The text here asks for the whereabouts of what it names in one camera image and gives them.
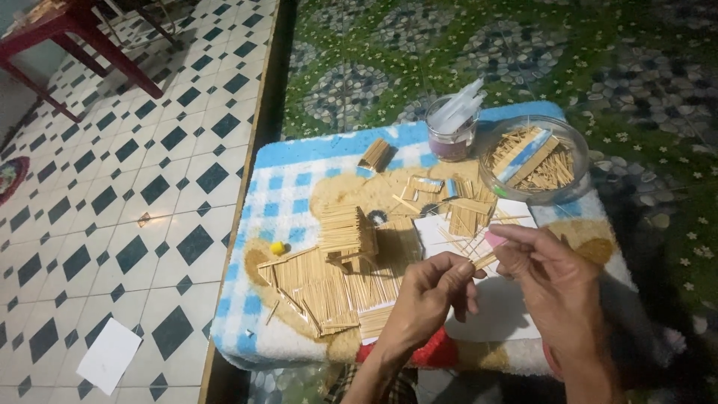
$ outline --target tiled floor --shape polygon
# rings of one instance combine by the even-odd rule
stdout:
[[[161,99],[67,58],[82,123],[43,104],[1,154],[31,165],[0,206],[2,403],[197,402],[275,1],[195,3],[184,50],[127,52]],[[108,397],[75,371],[110,317],[144,341]]]

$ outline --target glass bowl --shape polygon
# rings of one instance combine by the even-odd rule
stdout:
[[[493,175],[493,167],[487,166],[488,156],[496,149],[497,143],[502,139],[501,135],[529,126],[552,130],[553,136],[571,152],[574,172],[571,183],[552,190],[527,191],[512,188]],[[587,186],[588,181],[583,179],[589,167],[588,145],[576,129],[559,119],[543,115],[523,115],[506,119],[499,122],[493,131],[478,135],[475,144],[479,156],[481,180],[501,198],[532,204],[560,203],[582,194]]]

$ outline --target yellow cap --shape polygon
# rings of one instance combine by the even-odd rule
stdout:
[[[269,250],[274,255],[282,255],[284,254],[284,243],[283,242],[274,242],[269,246]]]

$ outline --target small white paper piece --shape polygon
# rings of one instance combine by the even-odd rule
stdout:
[[[110,318],[80,362],[77,374],[112,395],[141,342],[142,338]]]
[[[497,209],[503,211],[506,216],[529,216],[517,219],[522,226],[536,227],[536,222],[531,217],[528,206],[523,202],[499,199],[496,203]],[[439,227],[449,230],[448,218],[444,215],[428,216],[414,221],[414,226],[419,233],[419,239],[424,245],[424,258],[433,257],[444,251],[455,252],[464,255],[456,249],[452,243],[439,233]],[[471,252],[471,259],[476,260],[491,251],[491,246],[483,240],[482,233],[478,234],[469,247],[466,243],[471,239],[467,237],[454,236],[458,244]],[[456,340],[487,342],[487,341],[508,341],[511,339],[532,339],[540,338],[539,330],[533,323],[533,319],[526,310],[523,302],[523,294],[518,283],[506,280],[498,275],[496,267],[498,262],[488,266],[484,279],[474,279],[478,291],[477,303],[479,313],[476,316],[467,314],[466,323],[460,323],[454,318],[453,310],[449,311],[446,323],[447,335]]]

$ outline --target fingernail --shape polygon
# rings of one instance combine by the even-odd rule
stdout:
[[[466,261],[459,267],[459,273],[461,275],[471,275],[474,273],[474,264],[471,263],[471,261]]]

